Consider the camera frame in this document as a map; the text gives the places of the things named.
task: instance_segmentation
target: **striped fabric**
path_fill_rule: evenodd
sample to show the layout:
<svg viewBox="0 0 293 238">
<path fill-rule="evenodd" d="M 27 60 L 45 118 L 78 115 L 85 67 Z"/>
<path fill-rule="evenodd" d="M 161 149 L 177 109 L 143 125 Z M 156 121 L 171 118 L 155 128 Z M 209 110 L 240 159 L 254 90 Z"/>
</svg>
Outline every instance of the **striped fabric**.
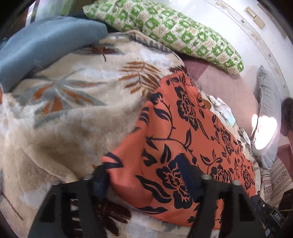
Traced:
<svg viewBox="0 0 293 238">
<path fill-rule="evenodd" d="M 284 164 L 278 157 L 272 169 L 261 170 L 262 185 L 265 191 L 265 202 L 273 207 L 279 207 L 284 192 L 293 188 L 293 181 Z"/>
</svg>

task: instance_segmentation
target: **orange floral cloth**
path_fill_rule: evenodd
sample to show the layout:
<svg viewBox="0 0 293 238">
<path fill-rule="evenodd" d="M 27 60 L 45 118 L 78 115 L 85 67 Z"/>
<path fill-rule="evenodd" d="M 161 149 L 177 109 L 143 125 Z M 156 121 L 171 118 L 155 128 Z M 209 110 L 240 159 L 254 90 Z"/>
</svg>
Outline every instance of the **orange floral cloth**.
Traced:
<svg viewBox="0 0 293 238">
<path fill-rule="evenodd" d="M 215 180 L 237 179 L 249 196 L 255 195 L 253 167 L 241 142 L 205 108 L 190 78 L 180 71 L 161 79 L 133 131 L 102 161 L 124 201 L 163 221 L 191 226 L 198 203 L 190 197 L 176 164 L 182 153 Z M 217 206 L 215 229 L 220 228 L 223 201 Z"/>
</svg>

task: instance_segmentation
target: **floor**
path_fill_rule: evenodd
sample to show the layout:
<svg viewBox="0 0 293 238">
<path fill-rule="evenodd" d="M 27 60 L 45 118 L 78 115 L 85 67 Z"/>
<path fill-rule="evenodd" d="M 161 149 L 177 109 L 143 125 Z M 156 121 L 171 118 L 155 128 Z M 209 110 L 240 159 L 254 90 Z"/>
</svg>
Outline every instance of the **floor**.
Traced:
<svg viewBox="0 0 293 238">
<path fill-rule="evenodd" d="M 155 0 L 211 27 L 225 37 L 244 62 L 241 76 L 252 92 L 260 65 L 273 73 L 284 97 L 293 96 L 293 45 L 283 39 L 256 0 Z M 265 22 L 261 30 L 244 10 L 250 6 Z"/>
</svg>

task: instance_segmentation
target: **bright light spot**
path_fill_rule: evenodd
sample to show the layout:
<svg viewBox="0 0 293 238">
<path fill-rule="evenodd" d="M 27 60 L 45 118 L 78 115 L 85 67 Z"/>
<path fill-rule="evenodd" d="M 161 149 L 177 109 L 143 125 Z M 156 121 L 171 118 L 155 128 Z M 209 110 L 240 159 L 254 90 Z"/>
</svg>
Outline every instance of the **bright light spot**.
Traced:
<svg viewBox="0 0 293 238">
<path fill-rule="evenodd" d="M 257 115 L 253 115 L 251 124 L 253 128 L 258 124 L 255 132 L 255 148 L 263 149 L 274 137 L 278 126 L 277 120 L 273 117 L 262 116 L 258 118 Z"/>
</svg>

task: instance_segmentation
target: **green square pattern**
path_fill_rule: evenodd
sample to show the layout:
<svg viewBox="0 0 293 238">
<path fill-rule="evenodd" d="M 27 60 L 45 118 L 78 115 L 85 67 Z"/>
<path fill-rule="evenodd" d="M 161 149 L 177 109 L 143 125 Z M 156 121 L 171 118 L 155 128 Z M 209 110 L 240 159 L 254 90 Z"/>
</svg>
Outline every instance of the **green square pattern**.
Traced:
<svg viewBox="0 0 293 238">
<path fill-rule="evenodd" d="M 163 4 L 103 0 L 84 6 L 83 10 L 92 20 L 104 21 L 120 31 L 142 31 L 171 49 L 204 58 L 229 73 L 237 74 L 244 69 L 238 52 L 219 33 Z"/>
</svg>

